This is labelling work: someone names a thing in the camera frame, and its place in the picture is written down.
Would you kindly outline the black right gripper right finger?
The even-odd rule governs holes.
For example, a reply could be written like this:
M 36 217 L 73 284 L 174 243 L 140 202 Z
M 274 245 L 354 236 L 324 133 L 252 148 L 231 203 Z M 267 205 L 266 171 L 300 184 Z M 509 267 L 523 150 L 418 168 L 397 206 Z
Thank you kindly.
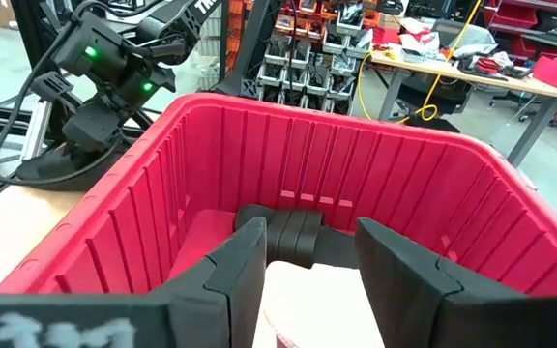
M 524 296 L 368 217 L 355 246 L 386 348 L 519 348 L 529 328 L 512 313 Z

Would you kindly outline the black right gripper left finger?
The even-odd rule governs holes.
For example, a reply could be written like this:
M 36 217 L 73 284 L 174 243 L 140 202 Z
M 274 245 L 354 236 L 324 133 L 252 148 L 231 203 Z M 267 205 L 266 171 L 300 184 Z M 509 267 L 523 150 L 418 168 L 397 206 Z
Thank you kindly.
M 254 217 L 154 290 L 166 301 L 165 348 L 252 348 L 266 254 L 267 220 Z

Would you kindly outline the black foam slide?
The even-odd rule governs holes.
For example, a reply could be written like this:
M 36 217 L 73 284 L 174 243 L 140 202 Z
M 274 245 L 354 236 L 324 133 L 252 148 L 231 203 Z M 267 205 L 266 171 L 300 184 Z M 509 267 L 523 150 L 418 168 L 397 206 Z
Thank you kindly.
M 86 191 L 90 189 L 129 149 L 127 145 L 119 145 L 118 148 L 89 171 L 76 176 L 68 181 L 38 185 L 35 189 L 50 191 Z M 16 177 L 20 181 L 46 181 L 48 179 L 71 175 L 80 171 L 92 163 L 98 161 L 102 152 L 84 152 L 79 147 L 74 147 L 69 153 L 64 153 L 64 147 L 44 153 L 38 157 L 24 161 L 16 170 Z
M 282 261 L 307 269 L 314 264 L 359 268 L 354 237 L 324 225 L 321 212 L 248 204 L 237 211 L 234 229 L 253 218 L 266 219 L 267 264 Z

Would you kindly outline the pink foam slide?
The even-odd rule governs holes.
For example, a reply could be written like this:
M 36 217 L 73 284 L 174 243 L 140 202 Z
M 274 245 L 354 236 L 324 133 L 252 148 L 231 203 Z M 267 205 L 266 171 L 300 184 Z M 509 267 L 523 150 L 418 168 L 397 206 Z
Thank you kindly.
M 273 262 L 252 348 L 385 348 L 360 272 Z

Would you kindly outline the large red plastic bin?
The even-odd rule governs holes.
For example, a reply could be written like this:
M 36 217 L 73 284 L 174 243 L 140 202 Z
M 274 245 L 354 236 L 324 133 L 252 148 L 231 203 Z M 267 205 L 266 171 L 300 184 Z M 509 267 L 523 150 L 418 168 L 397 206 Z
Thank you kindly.
M 0 348 L 165 348 L 152 292 L 234 232 L 248 204 L 371 218 L 524 296 L 557 348 L 557 215 L 466 136 L 198 94 L 157 122 L 0 284 Z

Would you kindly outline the black office chair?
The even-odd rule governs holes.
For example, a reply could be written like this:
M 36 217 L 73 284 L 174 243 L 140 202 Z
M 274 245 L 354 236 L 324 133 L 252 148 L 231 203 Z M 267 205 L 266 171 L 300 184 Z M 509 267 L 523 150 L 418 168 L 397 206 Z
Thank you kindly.
M 423 74 L 405 79 L 397 100 L 406 108 L 403 124 L 412 127 L 460 133 L 445 116 L 458 114 L 471 96 L 472 86 L 463 80 L 441 77 L 436 85 L 434 75 Z

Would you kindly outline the shelf of grey storage bins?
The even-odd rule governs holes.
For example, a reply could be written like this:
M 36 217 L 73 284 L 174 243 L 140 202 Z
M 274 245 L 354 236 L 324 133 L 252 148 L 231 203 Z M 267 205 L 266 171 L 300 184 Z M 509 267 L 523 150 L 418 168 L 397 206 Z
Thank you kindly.
M 376 0 L 283 0 L 256 76 L 264 102 L 350 115 Z

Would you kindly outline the wooden work table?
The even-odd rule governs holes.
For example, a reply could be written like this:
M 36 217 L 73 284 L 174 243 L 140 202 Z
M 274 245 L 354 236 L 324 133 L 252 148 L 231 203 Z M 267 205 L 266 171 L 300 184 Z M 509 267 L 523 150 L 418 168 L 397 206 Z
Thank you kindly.
M 526 130 L 517 140 L 512 151 L 507 156 L 507 161 L 512 166 L 519 167 L 557 111 L 557 88 L 546 85 L 545 83 L 532 77 L 524 77 L 523 79 L 507 78 L 506 80 L 499 80 L 464 73 L 453 67 L 450 63 L 443 63 L 440 61 L 428 61 L 424 63 L 406 62 L 403 59 L 403 53 L 396 49 L 393 51 L 393 54 L 395 55 L 394 58 L 390 58 L 385 55 L 384 51 L 373 50 L 369 53 L 370 62 L 372 64 L 390 66 L 396 69 L 393 72 L 393 77 L 389 83 L 382 108 L 376 116 L 377 120 L 386 121 L 390 119 L 392 108 L 396 103 L 398 89 L 403 79 L 410 72 L 440 75 L 448 78 L 456 78 L 463 81 L 502 87 L 509 90 L 523 91 L 536 96 L 541 96 L 542 105 L 539 111 L 533 117 L 531 123 L 527 126 Z

